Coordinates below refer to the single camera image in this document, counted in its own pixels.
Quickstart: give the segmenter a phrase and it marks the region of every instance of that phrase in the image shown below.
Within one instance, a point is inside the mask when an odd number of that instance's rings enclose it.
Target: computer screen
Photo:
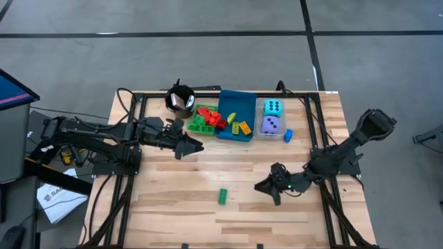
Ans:
[[[0,111],[39,99],[37,94],[0,69]]]

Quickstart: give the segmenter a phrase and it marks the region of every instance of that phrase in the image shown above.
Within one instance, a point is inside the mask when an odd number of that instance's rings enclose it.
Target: wooden table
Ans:
[[[129,106],[130,95],[121,95]],[[320,99],[328,132],[337,142],[345,140],[348,132],[340,97],[337,93],[320,92]],[[190,133],[204,143],[205,149],[182,160],[175,160],[168,149],[144,146],[132,192],[125,248],[180,248],[182,243],[191,248],[256,248],[257,243],[263,243],[265,248],[328,248],[316,185],[298,198],[282,194],[282,205],[278,207],[269,195],[253,189],[255,183],[267,177],[273,163],[283,163],[290,172],[299,172],[309,160],[311,140],[305,108],[296,98],[284,101],[287,127],[294,130],[290,143],[255,139],[236,142]],[[217,105],[218,99],[197,98],[198,103]],[[123,115],[125,111],[114,98],[110,123]],[[150,98],[145,116],[174,118],[163,98]],[[315,125],[321,145],[319,126]],[[88,227],[93,200],[105,178],[100,176],[93,184],[85,218]],[[93,232],[109,213],[115,178],[109,180],[99,196]],[[349,176],[339,176],[338,186],[348,219],[363,238],[375,243],[361,186]],[[228,190],[226,205],[217,203],[220,188]],[[338,222],[333,217],[336,240],[341,243]],[[119,224],[118,216],[114,243]]]

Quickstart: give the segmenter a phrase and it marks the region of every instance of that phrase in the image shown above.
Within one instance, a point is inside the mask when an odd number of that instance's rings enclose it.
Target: purple die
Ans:
[[[280,121],[274,116],[264,116],[262,123],[262,133],[277,134],[280,128]]]

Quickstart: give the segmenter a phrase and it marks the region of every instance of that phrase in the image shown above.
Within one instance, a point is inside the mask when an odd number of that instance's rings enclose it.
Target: black cup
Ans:
[[[192,105],[190,107],[186,107],[185,110],[177,109],[172,105],[171,94],[173,94],[173,93],[175,93],[177,96],[179,96],[185,102],[185,105],[188,103],[189,97],[191,95],[194,95],[194,91],[189,86],[186,86],[186,85],[180,86],[179,82],[180,82],[180,79],[166,93],[166,97],[165,97],[166,108],[168,108],[168,110],[173,112],[175,114],[175,116],[178,118],[189,118],[190,116],[192,116],[192,110],[194,109],[195,100],[194,100],[194,103],[192,103]]]

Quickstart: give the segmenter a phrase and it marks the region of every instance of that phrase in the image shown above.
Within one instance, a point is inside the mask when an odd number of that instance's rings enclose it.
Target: gray floor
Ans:
[[[308,0],[314,30],[443,30],[438,0]],[[298,1],[14,0],[0,33],[303,30]],[[443,124],[443,36],[316,37],[325,88],[339,91],[349,128],[368,108],[399,124],[367,144],[365,195],[379,245],[439,248],[442,155],[411,136]],[[0,39],[0,68],[38,92],[38,107],[109,115],[115,89],[192,86],[316,89],[305,37]],[[443,147],[429,143],[440,150]],[[85,206],[42,234],[73,247]]]

